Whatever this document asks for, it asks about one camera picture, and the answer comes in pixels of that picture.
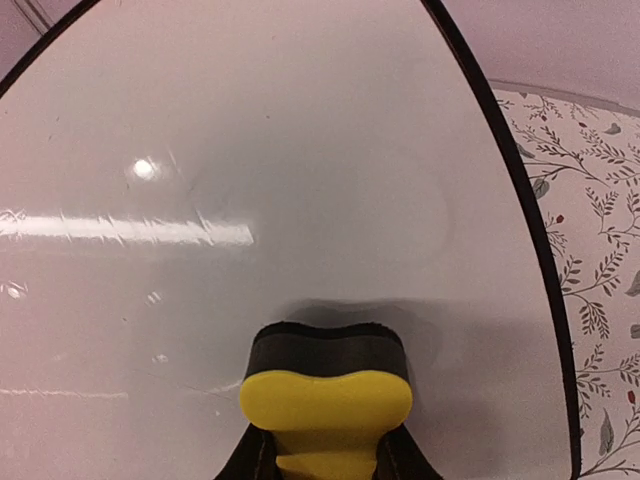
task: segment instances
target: leaf pattern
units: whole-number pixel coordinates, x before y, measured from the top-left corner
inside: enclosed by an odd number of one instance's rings
[[[495,94],[540,201],[565,300],[581,477],[640,480],[640,118]]]

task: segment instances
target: white surface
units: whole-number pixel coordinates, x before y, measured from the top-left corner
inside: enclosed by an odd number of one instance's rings
[[[0,100],[2,474],[209,479],[260,326],[412,299],[434,466],[567,479],[537,259],[420,3],[179,5],[98,4]]]
[[[640,109],[635,0],[443,0],[491,79]]]

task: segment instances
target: yellow and black eraser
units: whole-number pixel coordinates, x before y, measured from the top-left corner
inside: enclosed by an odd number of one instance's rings
[[[285,480],[370,480],[381,437],[411,410],[402,342],[374,323],[267,326],[254,339],[240,403],[275,437]]]

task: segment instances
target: wallpaper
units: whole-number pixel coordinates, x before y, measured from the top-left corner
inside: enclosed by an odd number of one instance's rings
[[[640,118],[494,93],[538,199],[564,295],[582,478],[640,479]]]

